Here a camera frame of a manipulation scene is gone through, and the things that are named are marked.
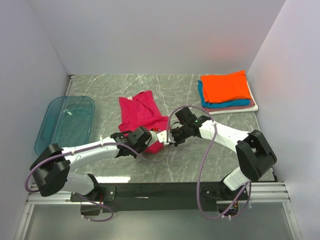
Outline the pink t-shirt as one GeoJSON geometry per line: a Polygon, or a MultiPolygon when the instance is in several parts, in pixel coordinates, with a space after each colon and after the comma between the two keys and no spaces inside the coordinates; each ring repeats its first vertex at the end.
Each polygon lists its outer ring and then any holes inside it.
{"type": "Polygon", "coordinates": [[[167,129],[169,117],[161,114],[151,90],[133,97],[119,97],[118,103],[121,111],[120,131],[134,131],[141,126],[160,132],[167,129]]]}

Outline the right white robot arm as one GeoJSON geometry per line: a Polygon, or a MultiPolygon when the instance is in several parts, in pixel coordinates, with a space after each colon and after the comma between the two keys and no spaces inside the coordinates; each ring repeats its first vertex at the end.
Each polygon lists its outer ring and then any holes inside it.
{"type": "Polygon", "coordinates": [[[277,157],[261,131],[255,129],[247,132],[231,128],[214,121],[211,114],[196,117],[188,105],[178,107],[173,115],[181,126],[167,128],[166,144],[178,146],[189,137],[198,137],[223,145],[237,154],[238,167],[216,184],[213,194],[216,200],[238,199],[253,182],[259,181],[267,173],[274,173],[277,157]]]}

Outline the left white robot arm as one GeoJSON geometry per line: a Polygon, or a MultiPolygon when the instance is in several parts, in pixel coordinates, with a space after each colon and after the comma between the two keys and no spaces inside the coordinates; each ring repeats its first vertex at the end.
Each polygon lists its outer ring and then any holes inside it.
{"type": "Polygon", "coordinates": [[[42,197],[69,191],[94,201],[100,195],[97,180],[91,174],[75,173],[76,169],[103,159],[137,157],[157,139],[156,132],[140,126],[134,131],[116,132],[102,140],[80,146],[59,147],[53,143],[30,166],[31,176],[42,197]]]}

